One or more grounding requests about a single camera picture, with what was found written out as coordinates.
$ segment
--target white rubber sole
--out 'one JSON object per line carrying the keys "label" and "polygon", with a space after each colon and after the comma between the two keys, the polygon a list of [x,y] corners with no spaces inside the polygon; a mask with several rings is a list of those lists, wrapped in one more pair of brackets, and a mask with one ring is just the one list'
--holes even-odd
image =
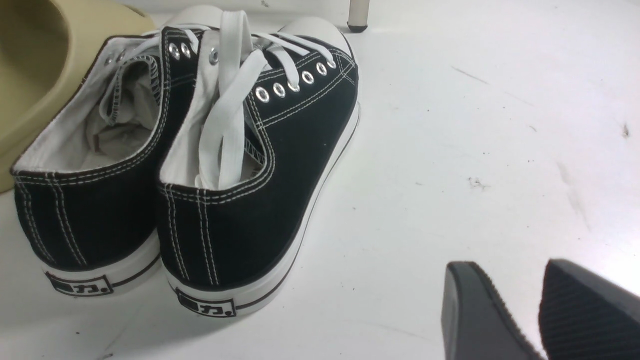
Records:
{"label": "white rubber sole", "polygon": [[316,206],[318,195],[322,191],[324,184],[331,174],[342,153],[351,141],[358,124],[360,123],[360,103],[356,101],[353,114],[347,126],[336,144],[333,154],[314,190],[313,196],[307,206],[307,210],[302,219],[300,229],[291,244],[291,247],[268,274],[257,281],[242,286],[240,288],[226,291],[202,291],[190,288],[180,282],[178,278],[166,271],[169,284],[178,296],[180,303],[189,310],[202,316],[212,318],[233,318],[254,313],[269,304],[282,290],[282,284],[289,275],[293,264],[298,257],[298,252],[302,246],[302,240],[311,214]]}
{"label": "white rubber sole", "polygon": [[73,297],[105,297],[126,293],[160,269],[160,241],[154,231],[125,259],[90,271],[67,272],[42,263],[53,288]]}

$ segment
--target metal eyelet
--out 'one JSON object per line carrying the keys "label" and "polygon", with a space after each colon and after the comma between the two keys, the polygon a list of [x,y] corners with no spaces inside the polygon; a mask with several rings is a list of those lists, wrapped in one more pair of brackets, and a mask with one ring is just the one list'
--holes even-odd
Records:
{"label": "metal eyelet", "polygon": [[304,80],[307,84],[312,85],[316,82],[314,76],[309,71],[302,72],[302,80]]}
{"label": "metal eyelet", "polygon": [[220,54],[218,54],[218,50],[214,47],[211,49],[211,53],[209,53],[209,63],[211,65],[215,65],[220,61]]}
{"label": "metal eyelet", "polygon": [[300,85],[293,87],[293,85],[291,85],[290,82],[287,81],[287,85],[289,85],[289,88],[291,89],[291,91],[293,92],[300,92]]}
{"label": "metal eyelet", "polygon": [[175,44],[169,45],[169,53],[171,53],[174,59],[180,60],[180,51],[178,50],[178,47]]}
{"label": "metal eyelet", "polygon": [[285,96],[287,96],[287,92],[286,90],[284,90],[284,86],[280,85],[279,83],[273,84],[273,92],[283,99]]}
{"label": "metal eyelet", "polygon": [[187,57],[187,59],[191,58],[191,50],[189,50],[187,44],[182,43],[182,45],[180,45],[180,50],[182,50],[182,53]]}
{"label": "metal eyelet", "polygon": [[320,74],[322,76],[326,76],[327,75],[326,67],[324,66],[323,63],[318,63],[316,65],[316,70],[318,70],[318,74]]}
{"label": "metal eyelet", "polygon": [[118,56],[118,60],[117,61],[122,61],[122,59],[124,59],[124,56],[127,54],[127,49],[124,49],[120,55]]}
{"label": "metal eyelet", "polygon": [[265,104],[269,102],[269,92],[264,88],[255,88],[255,96],[258,97],[258,100],[264,102]]}

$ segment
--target heel logo label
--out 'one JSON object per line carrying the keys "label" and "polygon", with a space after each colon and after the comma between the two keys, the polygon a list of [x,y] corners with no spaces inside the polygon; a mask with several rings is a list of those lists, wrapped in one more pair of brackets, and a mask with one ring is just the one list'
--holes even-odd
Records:
{"label": "heel logo label", "polygon": [[175,289],[175,293],[178,295],[178,301],[180,301],[182,306],[196,314],[210,318],[233,318],[237,316],[236,305],[233,299],[226,301],[205,301],[190,297],[180,291],[180,289]]}
{"label": "heel logo label", "polygon": [[64,280],[46,273],[56,291],[73,297],[96,297],[113,294],[106,275],[90,280]]}

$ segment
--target shoe lining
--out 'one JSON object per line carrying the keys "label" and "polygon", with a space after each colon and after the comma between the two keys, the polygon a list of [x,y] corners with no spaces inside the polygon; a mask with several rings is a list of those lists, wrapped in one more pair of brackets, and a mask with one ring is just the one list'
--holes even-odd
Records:
{"label": "shoe lining", "polygon": [[[105,46],[81,90],[16,163],[16,170],[77,172],[106,167],[138,153],[157,126],[158,110],[148,86],[148,71],[132,69],[125,76],[122,112],[135,121],[108,126],[99,103],[117,71],[117,57],[144,39],[112,39]],[[108,59],[113,59],[111,66]]]}

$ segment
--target beige slide sandal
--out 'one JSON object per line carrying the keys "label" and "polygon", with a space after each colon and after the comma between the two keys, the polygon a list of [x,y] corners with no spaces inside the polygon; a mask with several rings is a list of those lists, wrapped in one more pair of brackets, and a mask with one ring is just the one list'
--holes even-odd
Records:
{"label": "beige slide sandal", "polygon": [[0,192],[9,168],[78,89],[104,41],[156,27],[111,0],[0,0]]}

